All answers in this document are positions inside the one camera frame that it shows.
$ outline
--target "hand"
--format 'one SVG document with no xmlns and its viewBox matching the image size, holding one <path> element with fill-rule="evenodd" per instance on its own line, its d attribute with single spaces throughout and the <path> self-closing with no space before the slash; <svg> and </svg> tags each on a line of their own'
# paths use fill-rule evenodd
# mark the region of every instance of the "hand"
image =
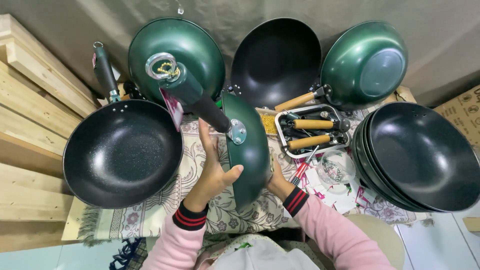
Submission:
<svg viewBox="0 0 480 270">
<path fill-rule="evenodd" d="M 210 137 L 208 124 L 201 118 L 198 119 L 198 131 L 206 160 L 200 178 L 183 201 L 183 205 L 192 212 L 203 211 L 208 201 L 235 182 L 243 171 L 243 165 L 237 165 L 228 172 L 223 172 L 217 149 L 218 137 L 214 139 Z"/>
<path fill-rule="evenodd" d="M 287 181 L 282 173 L 282 167 L 275 159 L 275 166 L 273 171 L 273 176 L 270 182 L 267 185 L 267 189 L 277 196 L 282 202 L 287 199 L 287 197 L 292 193 L 295 186 Z"/>
</svg>

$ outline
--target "gray wall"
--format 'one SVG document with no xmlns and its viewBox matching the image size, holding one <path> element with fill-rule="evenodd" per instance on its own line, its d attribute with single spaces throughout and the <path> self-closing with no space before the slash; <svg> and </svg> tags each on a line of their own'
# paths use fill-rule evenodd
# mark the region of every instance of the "gray wall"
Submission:
<svg viewBox="0 0 480 270">
<path fill-rule="evenodd" d="M 435 105 L 480 84 L 479 0 L 1 0 L 0 13 L 11 13 L 95 90 L 93 42 L 104 42 L 127 77 L 133 35 L 146 22 L 167 16 L 206 29 L 227 67 L 245 35 L 268 19 L 304 21 L 324 51 L 350 26 L 383 20 L 407 43 L 409 66 L 402 85 L 420 103 Z"/>
</svg>

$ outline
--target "metal ring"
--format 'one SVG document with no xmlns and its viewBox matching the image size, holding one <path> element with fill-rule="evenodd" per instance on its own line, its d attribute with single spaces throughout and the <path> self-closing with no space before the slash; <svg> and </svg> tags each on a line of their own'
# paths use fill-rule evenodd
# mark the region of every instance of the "metal ring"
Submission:
<svg viewBox="0 0 480 270">
<path fill-rule="evenodd" d="M 175 57 L 173 55 L 169 54 L 168 52 L 160 52 L 156 53 L 150 58 L 148 58 L 147 62 L 145 63 L 145 72 L 147 74 L 156 79 L 156 80 L 166 80 L 166 79 L 171 79 L 172 77 L 169 74 L 166 73 L 156 73 L 153 71 L 153 65 L 159 61 L 164 61 L 167 60 L 172 64 L 171 70 L 176 70 L 177 69 L 177 61 L 175 60 Z"/>
<path fill-rule="evenodd" d="M 93 43 L 93 47 L 94 47 L 94 48 L 98 48 L 98 47 L 102 48 L 102 47 L 103 47 L 103 43 L 101 43 L 100 41 L 95 41 L 95 42 Z"/>
</svg>

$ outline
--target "clear plastic container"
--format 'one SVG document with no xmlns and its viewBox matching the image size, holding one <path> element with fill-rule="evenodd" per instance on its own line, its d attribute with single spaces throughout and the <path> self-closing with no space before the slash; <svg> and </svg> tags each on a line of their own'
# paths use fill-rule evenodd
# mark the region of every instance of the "clear plastic container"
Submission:
<svg viewBox="0 0 480 270">
<path fill-rule="evenodd" d="M 346 152 L 330 150 L 318 163 L 317 173 L 327 184 L 348 184 L 355 177 L 355 165 Z"/>
</svg>

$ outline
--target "pink sleeve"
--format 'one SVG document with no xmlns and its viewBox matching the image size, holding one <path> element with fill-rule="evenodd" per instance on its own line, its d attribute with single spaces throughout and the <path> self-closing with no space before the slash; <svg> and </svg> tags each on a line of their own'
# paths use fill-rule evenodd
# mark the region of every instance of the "pink sleeve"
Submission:
<svg viewBox="0 0 480 270">
<path fill-rule="evenodd" d="M 207 208 L 201 213 L 188 211 L 183 202 L 165 218 L 160 238 L 148 253 L 141 270 L 191 270 L 202 247 Z"/>
<path fill-rule="evenodd" d="M 317 196 L 295 188 L 284 206 L 337 270 L 395 270 L 375 241 Z"/>
</svg>

